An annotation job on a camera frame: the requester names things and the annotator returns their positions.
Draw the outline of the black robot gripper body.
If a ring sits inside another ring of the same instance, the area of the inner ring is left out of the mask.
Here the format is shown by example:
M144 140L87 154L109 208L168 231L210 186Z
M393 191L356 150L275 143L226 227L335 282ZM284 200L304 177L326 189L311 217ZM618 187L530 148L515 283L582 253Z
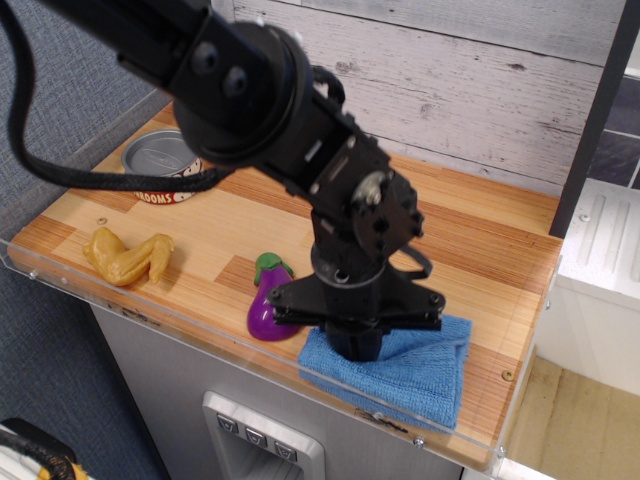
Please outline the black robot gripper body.
M416 282L423 277L384 269L364 283L331 284L311 275L273 288L267 299L281 324L438 330L446 299Z

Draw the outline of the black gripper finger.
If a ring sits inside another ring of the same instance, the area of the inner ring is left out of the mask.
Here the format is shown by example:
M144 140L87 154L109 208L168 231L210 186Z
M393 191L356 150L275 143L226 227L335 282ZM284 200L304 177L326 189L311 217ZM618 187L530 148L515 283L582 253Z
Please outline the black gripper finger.
M336 325L326 322L324 333L329 346L340 356L350 361L357 361L358 345L355 337L340 330Z
M376 326L360 334L356 341L357 360L361 362L376 361L380 355L383 340L390 333L390 327Z

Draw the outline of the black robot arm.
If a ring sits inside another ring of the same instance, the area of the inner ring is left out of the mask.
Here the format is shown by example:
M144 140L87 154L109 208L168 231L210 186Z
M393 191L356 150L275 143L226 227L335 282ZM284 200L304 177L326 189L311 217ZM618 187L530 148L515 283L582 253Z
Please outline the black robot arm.
M422 235L416 191L343 112L334 77L313 68L289 34L182 1L51 8L172 96L194 153L222 170L256 168L310 203L313 272L269 292L277 323L316 325L358 361L375 360L393 329L440 327L445 299L420 285L430 262L401 272L389 261Z

